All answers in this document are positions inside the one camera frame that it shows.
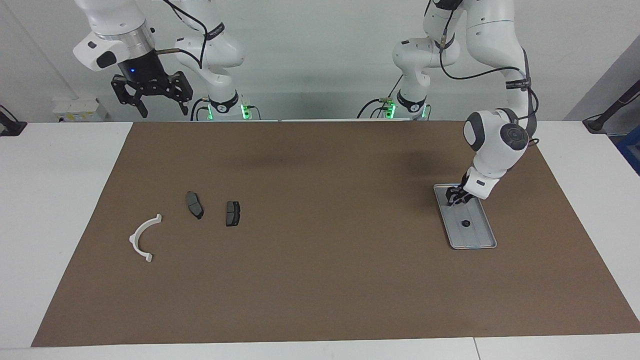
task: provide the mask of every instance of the gray wall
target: gray wall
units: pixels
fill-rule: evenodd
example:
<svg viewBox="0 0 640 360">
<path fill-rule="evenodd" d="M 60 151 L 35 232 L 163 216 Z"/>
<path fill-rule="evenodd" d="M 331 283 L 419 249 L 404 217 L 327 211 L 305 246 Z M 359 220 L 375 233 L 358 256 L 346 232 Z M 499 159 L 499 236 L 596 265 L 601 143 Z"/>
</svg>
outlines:
<svg viewBox="0 0 640 360">
<path fill-rule="evenodd" d="M 603 113 L 640 79 L 640 37 L 620 56 L 565 120 L 582 120 Z M 622 108 L 606 123 L 609 134 L 628 133 L 640 126 L 640 99 Z"/>
<path fill-rule="evenodd" d="M 139 0 L 158 47 L 191 32 L 160 1 Z M 239 89 L 266 118 L 350 118 L 373 97 L 386 95 L 399 76 L 396 42 L 423 37 L 427 0 L 218 0 L 228 31 L 246 47 L 242 67 L 231 69 Z M 531 60 L 539 119 L 561 120 L 638 36 L 638 0 L 516 0 L 516 30 Z M 117 121 L 139 120 L 109 85 L 116 67 L 84 68 L 72 53 L 89 32 L 73 0 L 0 0 L 0 101 L 28 121 L 52 121 L 53 97 L 98 97 Z M 465 45 L 465 32 L 458 31 Z M 184 70 L 171 55 L 168 72 Z M 451 73 L 487 67 L 463 51 Z M 205 93 L 186 70 L 196 95 Z M 492 74 L 453 81 L 433 69 L 432 119 L 466 119 L 506 105 L 504 80 Z M 183 120 L 178 106 L 145 99 L 149 120 Z"/>
</svg>

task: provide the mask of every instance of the metal tray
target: metal tray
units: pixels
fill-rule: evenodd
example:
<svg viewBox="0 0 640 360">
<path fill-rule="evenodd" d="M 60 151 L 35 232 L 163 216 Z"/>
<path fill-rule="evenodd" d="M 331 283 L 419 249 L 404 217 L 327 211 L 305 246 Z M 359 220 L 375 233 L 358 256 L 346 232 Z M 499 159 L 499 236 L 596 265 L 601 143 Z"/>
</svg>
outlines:
<svg viewBox="0 0 640 360">
<path fill-rule="evenodd" d="M 495 248 L 498 243 L 478 198 L 468 204 L 447 205 L 447 189 L 459 185 L 436 184 L 433 187 L 451 247 L 456 250 Z"/>
</svg>

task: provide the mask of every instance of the white curved handle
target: white curved handle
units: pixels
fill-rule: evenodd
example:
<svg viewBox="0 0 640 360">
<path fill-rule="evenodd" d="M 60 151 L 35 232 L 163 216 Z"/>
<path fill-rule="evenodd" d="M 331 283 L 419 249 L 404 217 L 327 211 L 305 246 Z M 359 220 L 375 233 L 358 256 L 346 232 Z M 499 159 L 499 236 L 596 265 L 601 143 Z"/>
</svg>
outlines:
<svg viewBox="0 0 640 360">
<path fill-rule="evenodd" d="M 151 260 L 153 260 L 154 256 L 149 254 L 148 252 L 143 252 L 142 250 L 140 250 L 140 248 L 138 247 L 140 235 L 142 235 L 142 233 L 144 233 L 144 231 L 147 230 L 150 226 L 160 224 L 160 222 L 162 222 L 162 215 L 158 214 L 155 218 L 145 221 L 138 227 L 138 230 L 136 230 L 136 232 L 129 237 L 129 242 L 131 243 L 131 245 L 133 245 L 133 249 L 138 254 L 144 256 L 147 260 L 147 263 L 150 263 Z"/>
</svg>

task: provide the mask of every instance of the robotic hand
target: robotic hand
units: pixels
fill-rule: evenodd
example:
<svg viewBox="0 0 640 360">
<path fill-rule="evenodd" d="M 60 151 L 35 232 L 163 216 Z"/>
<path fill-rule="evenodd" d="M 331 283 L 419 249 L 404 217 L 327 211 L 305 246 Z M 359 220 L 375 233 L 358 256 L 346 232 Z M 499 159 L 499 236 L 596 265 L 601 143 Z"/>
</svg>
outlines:
<svg viewBox="0 0 640 360">
<path fill-rule="evenodd" d="M 212 29 L 206 34 L 207 46 L 199 66 L 192 58 L 184 53 L 178 53 L 177 58 L 181 64 L 196 72 L 206 83 L 210 113 L 214 119 L 247 119 L 250 114 L 243 104 L 243 96 L 234 86 L 231 75 L 226 68 L 238 67 L 244 62 L 244 49 L 240 43 L 229 36 L 225 31 L 225 25 L 220 19 L 217 6 L 211 0 L 180 0 L 180 8 L 191 14 L 198 14 L 203 19 L 207 29 Z M 180 17 L 191 29 L 198 31 L 196 37 L 179 38 L 175 47 L 185 49 L 190 53 L 200 53 L 202 50 L 202 36 L 204 29 L 193 20 Z"/>
<path fill-rule="evenodd" d="M 445 67 L 456 62 L 460 45 L 455 29 L 467 12 L 467 49 L 477 61 L 494 69 L 456 78 Z M 522 157 L 537 128 L 538 99 L 531 90 L 527 53 L 515 34 L 513 0 L 430 0 L 424 19 L 427 38 L 405 40 L 394 49 L 394 62 L 403 71 L 396 113 L 419 119 L 425 107 L 430 78 L 424 71 L 441 67 L 453 79 L 470 79 L 494 71 L 506 80 L 508 107 L 477 111 L 469 116 L 464 136 L 476 152 L 461 184 L 450 188 L 450 205 L 467 203 L 473 197 L 486 199 L 500 178 Z"/>
<path fill-rule="evenodd" d="M 89 20 L 92 32 L 74 48 L 80 62 L 93 71 L 118 64 L 123 76 L 115 75 L 111 86 L 122 104 L 137 107 L 142 117 L 148 111 L 144 95 L 163 95 L 177 101 L 182 113 L 193 90 L 181 71 L 168 75 L 158 58 L 153 29 L 135 0 L 76 0 Z M 135 90 L 131 95 L 125 86 Z"/>
</svg>

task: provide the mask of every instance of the black pole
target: black pole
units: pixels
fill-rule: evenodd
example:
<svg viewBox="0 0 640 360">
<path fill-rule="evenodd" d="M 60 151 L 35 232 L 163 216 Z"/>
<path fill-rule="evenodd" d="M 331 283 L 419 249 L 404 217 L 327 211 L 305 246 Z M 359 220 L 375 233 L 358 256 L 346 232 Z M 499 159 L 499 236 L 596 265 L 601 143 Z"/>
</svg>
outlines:
<svg viewBox="0 0 640 360">
<path fill-rule="evenodd" d="M 616 102 L 614 102 L 607 111 L 605 111 L 600 117 L 596 120 L 585 120 L 583 123 L 587 127 L 590 133 L 599 133 L 604 127 L 604 124 L 615 114 L 618 110 L 624 108 L 628 105 L 634 97 L 640 93 L 640 80 L 631 86 L 624 95 L 622 95 Z"/>
<path fill-rule="evenodd" d="M 6 127 L 6 130 L 0 133 L 0 136 L 18 136 L 27 126 L 23 121 L 11 121 L 3 112 L 0 111 L 0 124 Z"/>
</svg>

